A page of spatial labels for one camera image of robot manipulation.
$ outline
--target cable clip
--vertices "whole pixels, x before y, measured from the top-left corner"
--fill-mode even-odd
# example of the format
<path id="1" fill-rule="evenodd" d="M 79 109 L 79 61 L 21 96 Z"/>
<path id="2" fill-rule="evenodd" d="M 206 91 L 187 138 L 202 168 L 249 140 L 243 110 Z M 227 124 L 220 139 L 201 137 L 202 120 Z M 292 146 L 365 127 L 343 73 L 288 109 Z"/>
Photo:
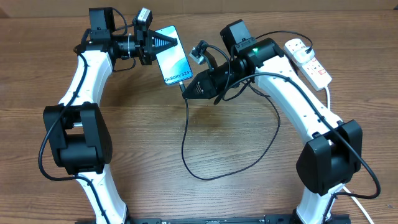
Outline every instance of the cable clip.
<path id="1" fill-rule="evenodd" d="M 72 95 L 76 96 L 76 97 L 79 97 L 78 94 L 79 94 L 78 92 L 74 91 Z"/>
<path id="2" fill-rule="evenodd" d="M 130 55 L 130 36 L 131 36 L 131 33 L 129 33 L 129 36 L 127 37 L 127 51 L 128 51 L 128 54 L 129 54 L 129 58 L 131 58 L 131 55 Z"/>

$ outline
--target black cable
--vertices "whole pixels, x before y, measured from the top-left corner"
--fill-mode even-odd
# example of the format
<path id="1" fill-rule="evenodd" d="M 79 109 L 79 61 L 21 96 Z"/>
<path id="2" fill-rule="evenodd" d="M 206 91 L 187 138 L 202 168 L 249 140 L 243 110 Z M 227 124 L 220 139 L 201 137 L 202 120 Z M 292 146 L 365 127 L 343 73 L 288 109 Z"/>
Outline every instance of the black cable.
<path id="1" fill-rule="evenodd" d="M 185 121 L 185 130 L 184 130 L 184 135 L 183 135 L 182 144 L 181 144 L 181 158 L 182 158 L 182 162 L 184 163 L 184 166 L 185 166 L 185 168 L 187 169 L 187 171 L 188 171 L 194 178 L 197 178 L 197 179 L 200 179 L 200 180 L 216 180 L 216 179 L 219 179 L 219 178 L 222 178 L 222 177 L 226 177 L 226 176 L 229 176 L 229 175 L 237 174 L 237 173 L 239 173 L 239 172 L 245 171 L 245 170 L 247 170 L 248 168 L 250 168 L 250 167 L 256 165 L 256 164 L 266 155 L 268 149 L 271 147 L 271 145 L 272 145 L 272 143 L 274 142 L 276 136 L 278 135 L 278 131 L 279 131 L 279 128 L 280 128 L 280 116 L 279 116 L 278 110 L 276 109 L 275 105 L 273 104 L 273 102 L 271 102 L 271 100 L 270 100 L 269 98 L 266 97 L 266 99 L 267 99 L 268 102 L 272 105 L 272 107 L 274 108 L 274 110 L 275 110 L 275 112 L 276 112 L 276 115 L 277 115 L 277 117 L 278 117 L 278 126 L 277 126 L 277 128 L 276 128 L 274 137 L 272 138 L 272 140 L 271 140 L 271 142 L 269 143 L 269 145 L 268 145 L 268 147 L 266 148 L 266 150 L 262 153 L 262 155 L 260 156 L 260 158 L 258 158 L 258 159 L 257 159 L 255 162 L 253 162 L 251 165 L 249 165 L 249 166 L 247 166 L 247 167 L 245 167 L 245 168 L 243 168 L 243 169 L 234 171 L 234 172 L 230 172 L 230 173 L 227 173 L 227 174 L 223 174 L 223 175 L 219 175 L 219 176 L 211 177 L 211 178 L 202 178 L 202 177 L 199 177 L 199 176 L 193 174 L 192 171 L 188 168 L 187 163 L 185 162 L 185 158 L 184 158 L 184 143 L 185 143 L 185 137 L 187 136 L 188 117 L 189 117 L 189 112 L 188 112 L 188 99 L 185 99 L 185 106 L 187 107 L 187 119 L 186 119 L 186 121 Z"/>
<path id="2" fill-rule="evenodd" d="M 127 71 L 127 70 L 130 70 L 130 69 L 133 69 L 136 66 L 136 59 L 135 58 L 132 58 L 132 59 L 134 60 L 134 62 L 132 63 L 131 67 L 120 69 L 120 70 L 115 70 L 114 69 L 113 72 L 122 72 L 122 71 Z"/>
<path id="3" fill-rule="evenodd" d="M 225 101 L 233 100 L 233 99 L 235 99 L 236 97 L 238 97 L 240 94 L 243 93 L 243 91 L 246 89 L 246 87 L 248 87 L 249 84 L 250 84 L 250 82 L 246 82 L 246 83 L 243 85 L 243 87 L 241 88 L 241 90 L 239 90 L 239 92 L 238 92 L 237 94 L 235 94 L 234 96 L 232 96 L 232 97 L 226 99 Z"/>
<path id="4" fill-rule="evenodd" d="M 124 32 L 123 32 L 122 34 L 112 34 L 112 35 L 115 36 L 115 37 L 126 35 L 126 34 L 127 34 L 127 28 L 128 28 L 126 18 L 124 18 L 124 15 L 123 15 L 119 10 L 117 10 L 117 9 L 115 9 L 115 8 L 113 8 L 113 7 L 112 7 L 112 9 L 113 9 L 115 12 L 117 12 L 117 13 L 119 14 L 119 16 L 122 17 L 123 22 L 124 22 Z"/>
<path id="5" fill-rule="evenodd" d="M 257 94 L 257 95 L 259 95 L 259 96 L 262 96 L 262 97 L 265 97 L 265 98 L 270 97 L 269 95 L 265 95 L 265 94 L 261 93 L 258 89 L 256 89 L 256 88 L 254 88 L 253 86 L 251 86 L 250 83 L 249 83 L 249 87 L 250 87 L 250 89 L 251 89 L 255 94 Z"/>
<path id="6" fill-rule="evenodd" d="M 344 144 L 345 147 L 347 147 L 349 149 L 350 152 L 352 152 L 354 154 L 354 156 L 361 162 L 361 164 L 365 167 L 365 169 L 367 170 L 367 172 L 369 173 L 369 175 L 372 177 L 374 184 L 376 185 L 376 193 L 374 193 L 373 195 L 359 195 L 359 194 L 353 194 L 353 193 L 348 193 L 348 192 L 337 192 L 337 193 L 333 193 L 328 206 L 325 210 L 325 213 L 323 214 L 323 222 L 326 221 L 326 216 L 327 213 L 329 212 L 329 209 L 331 208 L 333 199 L 336 198 L 337 195 L 347 195 L 350 197 L 356 197 L 356 198 L 362 198 L 362 199 L 374 199 L 377 196 L 380 195 L 381 193 L 381 186 L 380 186 L 380 182 L 377 179 L 377 176 L 375 175 L 375 173 L 373 172 L 373 170 L 368 166 L 368 164 L 361 158 L 361 156 L 359 156 L 359 154 L 352 148 L 352 146 L 350 146 L 350 144 L 348 144 L 348 142 L 341 136 L 341 134 L 339 134 L 325 119 L 324 116 L 322 116 L 322 114 L 318 111 L 318 109 L 315 107 L 315 105 L 311 102 L 310 98 L 305 94 L 305 92 L 294 82 L 292 81 L 289 77 L 285 77 L 283 75 L 279 75 L 276 73 L 268 73 L 268 72 L 262 72 L 262 73 L 257 73 L 257 74 L 253 74 L 253 75 L 249 75 L 245 78 L 242 78 L 238 81 L 236 81 L 234 84 L 232 84 L 231 86 L 237 85 L 239 82 L 245 81 L 248 78 L 254 78 L 254 77 L 258 77 L 258 76 L 270 76 L 270 77 L 278 77 L 283 79 L 285 82 L 289 82 L 290 84 L 292 84 L 299 92 L 300 94 L 304 97 L 305 101 L 307 101 L 307 103 L 311 106 L 312 110 L 314 110 L 315 114 L 319 117 L 319 120 L 322 121 L 322 123 Z M 227 89 L 224 90 L 224 92 L 222 94 L 226 94 L 226 92 L 231 88 L 228 87 Z"/>
<path id="7" fill-rule="evenodd" d="M 81 176 L 78 176 L 78 175 L 74 175 L 74 176 L 71 176 L 71 177 L 52 177 L 51 175 L 49 175 L 48 173 L 46 173 L 46 171 L 45 171 L 44 168 L 43 168 L 43 153 L 44 153 L 44 148 L 45 148 L 45 145 L 46 145 L 47 141 L 49 140 L 49 137 L 50 137 L 50 135 L 51 135 L 51 133 L 52 133 L 52 130 L 54 129 L 54 126 L 56 125 L 56 123 L 62 118 L 62 116 L 63 116 L 63 114 L 66 112 L 66 110 L 72 105 L 72 103 L 73 103 L 73 102 L 75 101 L 75 99 L 77 98 L 78 93 L 79 93 L 79 91 L 80 91 L 80 88 L 81 88 L 81 86 L 83 85 L 83 82 L 84 82 L 85 77 L 86 77 L 86 74 L 87 74 L 88 64 L 87 64 L 86 58 L 84 58 L 84 56 L 83 56 L 79 51 L 77 51 L 76 48 L 74 48 L 73 51 L 77 54 L 77 56 L 80 56 L 81 59 L 82 59 L 83 62 L 84 62 L 85 68 L 84 68 L 84 71 L 83 71 L 83 75 L 81 76 L 80 82 L 79 82 L 78 86 L 76 87 L 76 90 L 73 92 L 73 95 L 72 95 L 70 101 L 69 101 L 69 102 L 67 103 L 67 105 L 61 110 L 60 115 L 59 115 L 58 118 L 54 121 L 54 123 L 51 125 L 49 131 L 47 131 L 47 133 L 45 134 L 44 139 L 43 139 L 43 142 L 42 142 L 42 145 L 41 145 L 41 147 L 40 147 L 39 157 L 38 157 L 38 159 L 37 159 L 37 162 L 38 162 L 38 164 L 39 164 L 39 170 L 40 170 L 40 172 L 41 172 L 41 173 L 43 174 L 43 176 L 46 177 L 48 180 L 52 180 L 52 181 L 66 181 L 66 180 L 77 180 L 77 179 L 79 179 L 79 180 L 84 180 L 85 182 L 87 182 L 87 185 L 89 185 L 90 188 L 91 188 L 91 190 L 93 191 L 93 195 L 94 195 L 94 197 L 95 197 L 95 200 L 97 201 L 97 204 L 98 204 L 99 209 L 101 210 L 102 216 L 104 216 L 106 223 L 107 223 L 107 224 L 110 224 L 110 221 L 109 221 L 109 219 L 108 219 L 108 216 L 106 215 L 106 213 L 105 213 L 105 211 L 104 211 L 104 208 L 103 208 L 102 205 L 101 205 L 100 198 L 98 197 L 97 191 L 95 190 L 94 185 L 93 185 L 93 183 L 91 182 L 90 179 L 87 179 L 86 177 L 81 177 Z"/>
<path id="8" fill-rule="evenodd" d="M 306 39 L 311 43 L 311 46 L 310 46 L 309 49 L 306 50 L 306 53 L 310 53 L 310 52 L 311 52 L 311 50 L 312 50 L 312 45 L 313 45 L 313 44 L 312 44 L 312 40 L 311 40 L 310 38 L 308 38 L 307 36 L 305 36 L 305 35 L 303 35 L 303 34 L 300 34 L 300 33 L 298 33 L 298 32 L 294 32 L 294 31 L 288 31 L 288 30 L 272 31 L 272 32 L 268 32 L 268 33 L 265 33 L 265 34 L 261 34 L 260 36 L 256 37 L 256 40 L 257 40 L 258 38 L 264 37 L 265 35 L 276 34 L 276 33 L 281 33 L 281 32 L 283 32 L 283 33 L 288 33 L 288 34 L 295 34 L 295 35 L 299 35 L 299 36 L 301 36 L 301 37 L 306 38 Z"/>
<path id="9" fill-rule="evenodd" d="M 134 26 L 134 24 L 129 24 L 129 25 L 127 25 L 127 28 L 128 27 L 133 27 L 133 26 Z M 125 28 L 126 28 L 126 26 L 118 27 L 118 28 L 115 29 L 115 31 L 123 30 Z"/>
<path id="10" fill-rule="evenodd" d="M 202 47 L 209 47 L 211 49 L 215 49 L 216 51 L 218 51 L 220 54 L 222 54 L 224 56 L 226 62 L 228 63 L 228 74 L 227 74 L 228 77 L 227 77 L 226 83 L 225 83 L 225 88 L 227 88 L 228 84 L 229 84 L 229 77 L 231 76 L 231 62 L 229 61 L 229 58 L 228 58 L 227 54 L 225 52 L 223 52 L 221 49 L 219 49 L 218 47 L 214 46 L 214 45 L 204 44 Z"/>
<path id="11" fill-rule="evenodd" d="M 85 33 L 83 34 L 83 37 L 81 37 L 81 41 L 80 41 L 81 45 L 85 44 L 88 34 L 90 34 L 90 32 L 91 32 L 91 29 L 86 29 Z"/>

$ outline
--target smartphone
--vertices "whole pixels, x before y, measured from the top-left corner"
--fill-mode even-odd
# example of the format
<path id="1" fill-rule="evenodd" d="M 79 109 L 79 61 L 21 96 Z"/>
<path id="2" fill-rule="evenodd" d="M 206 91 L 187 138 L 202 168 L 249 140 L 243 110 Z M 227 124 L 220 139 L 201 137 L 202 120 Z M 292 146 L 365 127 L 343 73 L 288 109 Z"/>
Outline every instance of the smartphone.
<path id="1" fill-rule="evenodd" d="M 163 74 L 164 82 L 167 85 L 178 83 L 182 80 L 192 78 L 192 69 L 189 66 L 187 56 L 180 38 L 178 37 L 175 26 L 165 27 L 156 32 L 168 37 L 177 38 L 177 45 L 156 55 L 157 63 Z"/>

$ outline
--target wooden table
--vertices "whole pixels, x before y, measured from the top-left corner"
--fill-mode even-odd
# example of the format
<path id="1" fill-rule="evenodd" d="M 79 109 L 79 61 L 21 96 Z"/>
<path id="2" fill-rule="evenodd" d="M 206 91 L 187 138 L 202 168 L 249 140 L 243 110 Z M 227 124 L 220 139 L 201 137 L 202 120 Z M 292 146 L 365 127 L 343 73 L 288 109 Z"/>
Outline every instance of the wooden table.
<path id="1" fill-rule="evenodd" d="M 363 158 L 382 185 L 379 198 L 361 203 L 376 223 L 396 223 L 397 11 L 154 15 L 151 29 L 175 25 L 186 52 L 201 39 L 225 49 L 219 32 L 238 19 L 254 36 L 295 30 L 313 40 L 317 58 L 333 77 L 331 108 L 361 125 Z M 51 182 L 37 167 L 45 134 L 43 109 L 56 105 L 69 87 L 76 69 L 72 48 L 89 24 L 87 17 L 0 20 L 0 223 L 73 223 L 94 217 L 77 182 Z M 281 46 L 295 37 L 272 36 Z M 130 63 L 117 62 L 116 68 Z M 206 69 L 191 65 L 195 73 Z M 325 102 L 324 92 L 317 96 Z M 275 143 L 258 165 L 206 182 L 191 177 L 182 164 L 184 101 L 178 86 L 164 84 L 156 62 L 111 76 L 101 111 L 113 141 L 114 181 L 134 217 L 258 217 L 291 213 L 300 202 L 303 184 L 295 163 L 303 146 L 284 114 Z M 218 106 L 191 100 L 188 165 L 203 177 L 247 166 L 262 154 L 276 124 L 269 103 L 251 91 Z M 44 154 L 45 169 L 65 176 L 49 147 Z M 363 168 L 348 188 L 374 192 Z M 366 223 L 350 198 L 340 197 L 333 211 Z"/>

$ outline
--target power socket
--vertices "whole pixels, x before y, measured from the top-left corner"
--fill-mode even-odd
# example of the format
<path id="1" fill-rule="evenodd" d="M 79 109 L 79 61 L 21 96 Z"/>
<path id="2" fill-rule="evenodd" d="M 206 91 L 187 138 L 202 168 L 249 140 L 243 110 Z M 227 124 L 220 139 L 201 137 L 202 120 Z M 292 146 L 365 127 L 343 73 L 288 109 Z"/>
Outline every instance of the power socket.
<path id="1" fill-rule="evenodd" d="M 302 40 L 296 38 L 292 39 L 284 45 L 285 53 L 293 60 L 294 64 L 298 66 L 300 71 L 304 74 L 305 78 L 311 83 L 316 91 L 324 89 L 331 82 L 331 76 L 323 68 L 321 63 L 315 58 L 313 49 L 308 54 Z"/>

